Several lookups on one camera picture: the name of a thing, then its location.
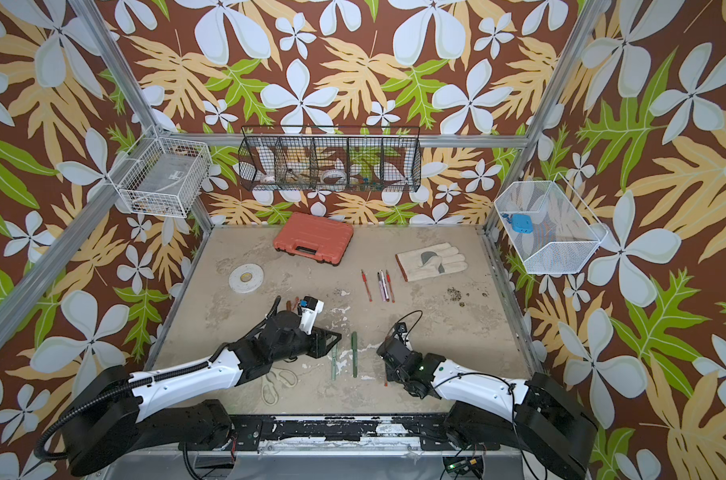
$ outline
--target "white mesh basket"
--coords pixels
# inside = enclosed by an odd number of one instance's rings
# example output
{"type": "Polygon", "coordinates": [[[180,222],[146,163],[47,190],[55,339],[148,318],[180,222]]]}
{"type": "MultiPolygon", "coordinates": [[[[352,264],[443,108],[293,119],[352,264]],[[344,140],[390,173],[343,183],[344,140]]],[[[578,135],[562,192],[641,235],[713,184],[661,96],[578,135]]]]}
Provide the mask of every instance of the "white mesh basket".
{"type": "Polygon", "coordinates": [[[140,149],[134,165],[116,185],[134,214],[186,218],[209,176],[211,152],[198,141],[158,137],[140,149]]]}
{"type": "MultiPolygon", "coordinates": [[[[574,202],[581,202],[592,213],[576,190],[568,188],[574,192],[574,202]]],[[[596,224],[588,225],[561,187],[550,180],[513,182],[493,206],[529,274],[580,272],[608,234],[597,218],[596,224]],[[513,230],[508,219],[514,214],[528,215],[533,232],[513,230]]]]}

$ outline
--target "scissors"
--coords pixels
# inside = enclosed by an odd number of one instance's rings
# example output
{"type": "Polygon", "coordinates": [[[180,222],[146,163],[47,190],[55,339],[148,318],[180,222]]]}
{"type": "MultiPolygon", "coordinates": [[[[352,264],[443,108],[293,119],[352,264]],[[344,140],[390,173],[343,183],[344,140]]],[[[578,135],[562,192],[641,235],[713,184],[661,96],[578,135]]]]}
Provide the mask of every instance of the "scissors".
{"type": "Polygon", "coordinates": [[[262,400],[270,406],[277,403],[280,399],[278,391],[275,389],[275,380],[278,380],[284,387],[289,389],[294,388],[299,383],[299,378],[291,370],[279,369],[273,366],[272,370],[262,376],[262,400]]]}

